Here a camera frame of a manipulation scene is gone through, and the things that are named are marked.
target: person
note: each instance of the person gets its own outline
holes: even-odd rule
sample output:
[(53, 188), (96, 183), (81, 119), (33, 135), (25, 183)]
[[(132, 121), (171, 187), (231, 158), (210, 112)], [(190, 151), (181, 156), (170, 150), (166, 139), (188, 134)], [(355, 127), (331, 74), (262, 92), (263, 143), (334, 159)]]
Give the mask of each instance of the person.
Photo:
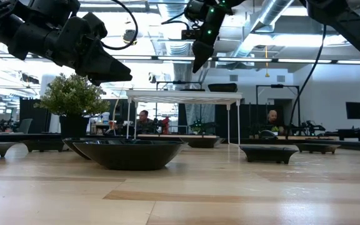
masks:
[(137, 126), (142, 126), (142, 125), (146, 125), (146, 124), (151, 124), (153, 123), (152, 119), (148, 119), (148, 111), (147, 110), (142, 110), (139, 114), (139, 119), (137, 121)]
[(285, 135), (284, 125), (278, 121), (278, 112), (276, 110), (270, 110), (267, 115), (267, 123), (270, 126), (277, 127), (279, 135)]

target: white table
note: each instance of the white table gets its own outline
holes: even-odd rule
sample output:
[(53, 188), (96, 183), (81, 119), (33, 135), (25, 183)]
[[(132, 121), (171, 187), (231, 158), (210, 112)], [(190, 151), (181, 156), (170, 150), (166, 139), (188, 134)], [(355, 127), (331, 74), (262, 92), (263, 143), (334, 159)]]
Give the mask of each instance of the white table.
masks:
[[(127, 102), (129, 104), (127, 120), (130, 121), (130, 104), (135, 102), (136, 112), (138, 103), (184, 103), (184, 104), (225, 104), (227, 106), (227, 136), (230, 143), (230, 105), (237, 104), (238, 117), (238, 145), (240, 145), (240, 100), (242, 93), (229, 92), (201, 92), (201, 91), (137, 91), (127, 90)], [(137, 113), (134, 118), (134, 138), (137, 135)], [(127, 138), (129, 138), (129, 126), (127, 126)]]

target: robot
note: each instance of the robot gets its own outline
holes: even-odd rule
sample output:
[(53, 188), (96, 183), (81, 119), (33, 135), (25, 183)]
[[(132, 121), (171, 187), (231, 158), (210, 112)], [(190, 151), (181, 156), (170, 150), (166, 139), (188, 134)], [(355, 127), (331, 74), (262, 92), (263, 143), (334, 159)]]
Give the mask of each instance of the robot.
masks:
[[(188, 2), (185, 17), (203, 23), (196, 27), (193, 37), (194, 73), (212, 56), (224, 17), (243, 1)], [(360, 16), (346, 0), (300, 1), (311, 18), (333, 27), (360, 51)], [(95, 85), (130, 81), (130, 69), (103, 49), (107, 47), (101, 41), (107, 35), (104, 23), (93, 13), (77, 17), (79, 7), (78, 0), (31, 0), (28, 6), (19, 0), (0, 0), (0, 42), (6, 44), (9, 53), (18, 59), (25, 60), (28, 53), (33, 53), (59, 66), (75, 69), (77, 74), (87, 76)]]

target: green plant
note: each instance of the green plant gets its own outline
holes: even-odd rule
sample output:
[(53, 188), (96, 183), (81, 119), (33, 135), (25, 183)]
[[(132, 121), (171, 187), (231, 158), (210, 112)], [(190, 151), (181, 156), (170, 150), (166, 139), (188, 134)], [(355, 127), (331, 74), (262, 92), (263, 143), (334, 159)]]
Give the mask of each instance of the green plant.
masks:
[(272, 132), (279, 132), (279, 128), (277, 126), (272, 127)]
[(60, 74), (48, 84), (41, 102), (34, 107), (48, 109), (58, 116), (88, 116), (109, 110), (109, 102), (101, 99), (103, 90), (88, 82), (86, 77)]
[(192, 125), (190, 125), (192, 132), (200, 133), (203, 130), (203, 124), (201, 120), (197, 119)]

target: computer monitor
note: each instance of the computer monitor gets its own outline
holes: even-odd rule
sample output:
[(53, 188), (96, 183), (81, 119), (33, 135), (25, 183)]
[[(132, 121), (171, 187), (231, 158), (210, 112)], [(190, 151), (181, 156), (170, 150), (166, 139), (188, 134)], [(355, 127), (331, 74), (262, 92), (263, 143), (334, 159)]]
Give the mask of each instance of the computer monitor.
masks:
[(360, 102), (345, 102), (347, 119), (360, 119)]

